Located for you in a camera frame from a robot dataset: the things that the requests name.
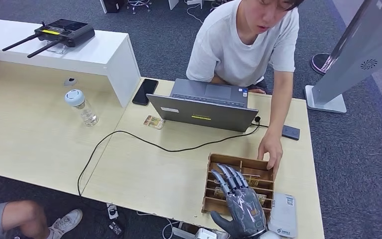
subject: chair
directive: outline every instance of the chair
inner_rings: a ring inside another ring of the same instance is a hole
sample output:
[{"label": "chair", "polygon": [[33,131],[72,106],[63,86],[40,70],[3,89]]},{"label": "chair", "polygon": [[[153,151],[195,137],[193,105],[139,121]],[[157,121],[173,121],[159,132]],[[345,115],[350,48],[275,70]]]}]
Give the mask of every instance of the chair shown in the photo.
[{"label": "chair", "polygon": [[147,11],[150,11],[150,6],[152,2],[151,0],[128,0],[126,8],[129,9],[129,6],[132,6],[132,14],[136,14],[135,11],[136,6],[146,6]]}]

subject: desk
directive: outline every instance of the desk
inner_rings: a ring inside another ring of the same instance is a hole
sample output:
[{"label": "desk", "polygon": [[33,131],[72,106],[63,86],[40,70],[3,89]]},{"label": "desk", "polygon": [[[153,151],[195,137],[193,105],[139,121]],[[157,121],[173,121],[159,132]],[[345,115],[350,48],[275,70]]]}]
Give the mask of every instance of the desk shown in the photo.
[{"label": "desk", "polygon": [[38,39],[2,52],[3,48],[32,35],[40,26],[0,20],[0,61],[107,76],[121,106],[128,104],[140,81],[140,72],[127,33],[96,30],[92,39],[80,46],[68,47],[63,55],[44,51],[27,58],[46,44]]},{"label": "desk", "polygon": [[[173,82],[159,81],[155,93],[169,95],[172,87]],[[269,122],[270,101],[271,97],[267,95],[249,95],[248,107],[260,110],[262,124]],[[143,125],[148,115],[158,116],[151,104],[146,107],[129,104],[116,129],[168,149],[188,148],[238,134],[173,121],[165,122],[163,129],[157,130]],[[304,100],[292,99],[286,124],[300,128],[301,135],[299,141],[282,138],[284,155],[275,190],[296,197],[298,238],[321,239],[324,232]],[[178,153],[164,152],[123,133],[114,134],[83,196],[219,230],[209,214],[201,213],[207,158],[211,152],[256,158],[265,132],[265,128],[259,128],[250,136]]]},{"label": "desk", "polygon": [[[97,125],[86,127],[64,101],[70,77],[99,116]],[[78,194],[77,178],[91,151],[123,111],[105,76],[0,61],[0,176]]]}]

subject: robotic finger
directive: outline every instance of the robotic finger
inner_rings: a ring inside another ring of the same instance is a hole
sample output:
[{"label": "robotic finger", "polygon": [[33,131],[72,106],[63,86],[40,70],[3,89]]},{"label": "robotic finger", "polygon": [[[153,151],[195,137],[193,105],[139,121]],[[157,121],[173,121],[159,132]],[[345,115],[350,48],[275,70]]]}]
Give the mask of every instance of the robotic finger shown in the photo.
[{"label": "robotic finger", "polygon": [[242,188],[243,183],[242,183],[241,179],[239,178],[237,171],[229,165],[225,165],[225,166],[232,173],[232,176],[235,179],[235,182],[238,184],[238,188]]},{"label": "robotic finger", "polygon": [[226,177],[226,180],[228,180],[228,183],[231,187],[232,190],[236,189],[236,183],[235,181],[233,180],[233,177],[232,175],[229,173],[229,171],[226,169],[225,165],[223,164],[220,164],[220,163],[217,163],[217,166],[222,170],[223,174],[225,175]]},{"label": "robotic finger", "polygon": [[225,180],[223,180],[222,175],[220,175],[220,173],[218,173],[214,169],[212,169],[211,172],[213,173],[213,175],[216,178],[216,180],[220,183],[220,187],[222,188],[223,193],[225,195],[228,195],[228,194],[232,193],[232,191],[230,190],[228,184],[225,182]]},{"label": "robotic finger", "polygon": [[238,174],[238,177],[241,180],[243,187],[248,188],[249,186],[248,186],[247,180],[245,180],[245,178],[244,178],[244,175],[242,175],[242,173],[239,171],[237,171],[236,173]]}]

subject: white sneaker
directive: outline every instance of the white sneaker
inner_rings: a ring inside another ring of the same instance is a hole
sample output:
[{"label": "white sneaker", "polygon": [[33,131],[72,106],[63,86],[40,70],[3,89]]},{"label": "white sneaker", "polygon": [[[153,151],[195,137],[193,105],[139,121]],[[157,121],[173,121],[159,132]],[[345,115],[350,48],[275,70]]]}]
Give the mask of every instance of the white sneaker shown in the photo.
[{"label": "white sneaker", "polygon": [[50,233],[53,233],[51,239],[60,239],[65,233],[74,229],[83,218],[83,212],[75,209],[66,214],[63,218],[58,218],[54,224],[49,227]]}]

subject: bottle cap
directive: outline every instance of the bottle cap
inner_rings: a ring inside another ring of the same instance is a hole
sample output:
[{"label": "bottle cap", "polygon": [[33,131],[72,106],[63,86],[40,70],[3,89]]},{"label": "bottle cap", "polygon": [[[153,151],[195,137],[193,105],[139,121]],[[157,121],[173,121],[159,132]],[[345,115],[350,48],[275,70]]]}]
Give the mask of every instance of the bottle cap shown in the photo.
[{"label": "bottle cap", "polygon": [[65,94],[65,101],[73,107],[81,105],[85,99],[80,90],[70,90]]}]

